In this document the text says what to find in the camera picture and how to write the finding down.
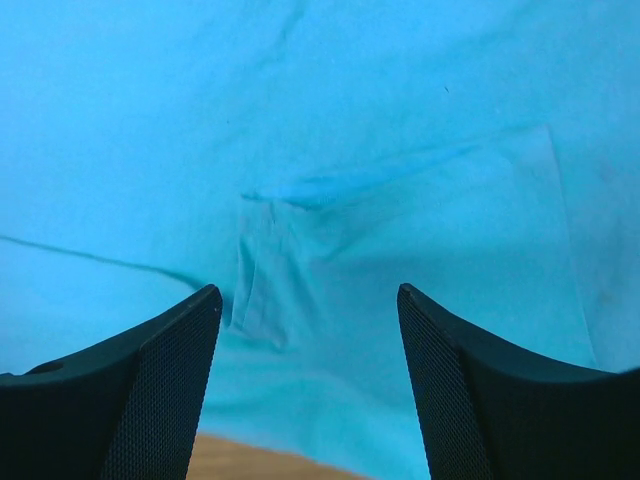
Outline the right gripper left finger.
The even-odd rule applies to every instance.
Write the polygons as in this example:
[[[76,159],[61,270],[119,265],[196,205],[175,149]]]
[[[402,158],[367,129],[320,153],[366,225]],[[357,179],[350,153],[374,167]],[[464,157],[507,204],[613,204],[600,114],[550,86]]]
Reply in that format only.
[[[185,478],[222,307],[207,285],[91,347],[2,374],[2,478]]]

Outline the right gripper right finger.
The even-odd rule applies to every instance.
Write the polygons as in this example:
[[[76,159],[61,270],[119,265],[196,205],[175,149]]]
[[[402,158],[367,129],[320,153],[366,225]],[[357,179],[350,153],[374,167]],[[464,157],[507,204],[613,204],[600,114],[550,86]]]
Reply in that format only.
[[[639,373],[517,346],[410,284],[397,294],[406,363],[435,479],[635,479]]]

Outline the cyan t shirt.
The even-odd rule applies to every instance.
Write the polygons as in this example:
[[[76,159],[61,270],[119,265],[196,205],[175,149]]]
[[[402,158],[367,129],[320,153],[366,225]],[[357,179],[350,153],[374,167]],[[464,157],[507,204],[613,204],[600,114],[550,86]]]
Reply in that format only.
[[[425,479],[403,283],[639,364],[635,1],[5,1],[1,368],[206,284],[202,430]]]

